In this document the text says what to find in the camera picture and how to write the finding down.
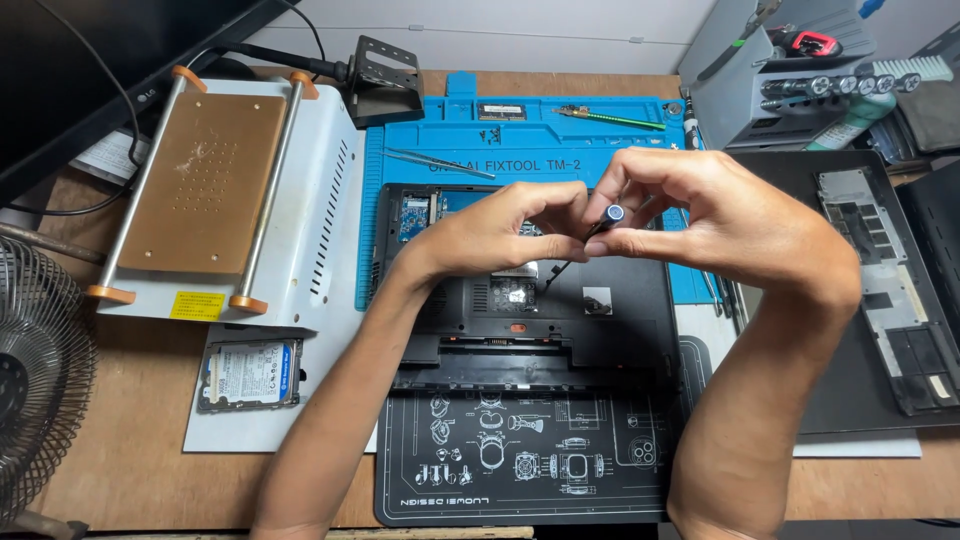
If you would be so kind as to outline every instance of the gray tool stand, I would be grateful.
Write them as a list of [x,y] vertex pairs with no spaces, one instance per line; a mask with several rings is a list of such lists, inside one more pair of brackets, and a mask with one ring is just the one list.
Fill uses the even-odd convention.
[[798,31],[834,37],[843,45],[839,57],[777,60],[761,28],[720,71],[698,83],[697,75],[739,37],[757,6],[756,0],[719,0],[679,67],[681,87],[690,91],[707,148],[800,149],[841,118],[847,97],[812,98],[793,107],[764,110],[760,103],[771,98],[760,93],[760,86],[777,79],[851,75],[876,50],[855,4],[854,0],[783,0],[764,23],[767,29],[789,23]]

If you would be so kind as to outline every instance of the yellow warning label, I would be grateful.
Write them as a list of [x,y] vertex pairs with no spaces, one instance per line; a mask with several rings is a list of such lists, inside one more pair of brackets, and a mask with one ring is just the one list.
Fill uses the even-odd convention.
[[174,306],[170,309],[171,319],[188,321],[216,321],[224,307],[225,295],[219,292],[179,291]]

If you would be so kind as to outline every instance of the hard drive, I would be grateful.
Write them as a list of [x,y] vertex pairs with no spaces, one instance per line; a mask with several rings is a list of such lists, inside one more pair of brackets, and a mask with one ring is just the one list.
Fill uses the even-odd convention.
[[201,363],[197,410],[297,405],[303,340],[211,343]]

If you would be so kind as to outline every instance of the tweezers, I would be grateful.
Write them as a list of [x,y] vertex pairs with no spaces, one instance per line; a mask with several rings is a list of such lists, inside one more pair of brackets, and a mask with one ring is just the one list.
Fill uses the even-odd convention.
[[397,152],[397,154],[387,154],[386,152],[383,153],[384,156],[388,158],[394,158],[395,160],[410,161],[411,163],[419,163],[421,165],[433,165],[435,167],[441,167],[443,169],[455,171],[458,173],[466,173],[473,176],[478,176],[480,178],[485,178],[487,180],[496,179],[495,174],[485,173],[483,171],[478,171],[478,170],[471,169],[469,167],[464,167],[463,165],[459,163],[454,163],[453,161],[440,160],[438,158],[431,158],[429,156],[425,156],[424,154],[418,154],[416,152],[411,152],[410,150],[401,150],[399,148],[384,147],[384,150]]

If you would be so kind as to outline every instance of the blue silicone repair mat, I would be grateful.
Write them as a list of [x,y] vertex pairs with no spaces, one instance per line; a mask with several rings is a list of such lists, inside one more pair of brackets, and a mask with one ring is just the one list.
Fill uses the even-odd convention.
[[[477,96],[476,76],[447,75],[446,97],[424,99],[422,120],[367,129],[363,201],[357,253],[356,308],[366,309],[380,187],[403,184],[506,185],[513,182],[581,180],[594,187],[614,152],[629,146],[683,148],[683,114],[656,97]],[[591,112],[666,124],[665,131],[564,116],[552,109],[589,107]],[[494,180],[384,156],[385,148],[454,161],[496,175]],[[667,230],[683,227],[675,210],[663,216]],[[711,304],[700,272],[670,265],[676,304]]]

